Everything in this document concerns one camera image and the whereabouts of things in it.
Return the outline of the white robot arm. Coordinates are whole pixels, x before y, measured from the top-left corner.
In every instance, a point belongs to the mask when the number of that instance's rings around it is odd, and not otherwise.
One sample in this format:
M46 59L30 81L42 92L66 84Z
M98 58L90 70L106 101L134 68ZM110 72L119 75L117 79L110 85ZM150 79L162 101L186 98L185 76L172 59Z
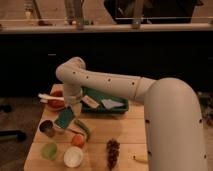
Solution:
M186 82L93 72L80 57L59 65L56 77L67 105L88 87L144 106L149 171L208 171L201 107Z

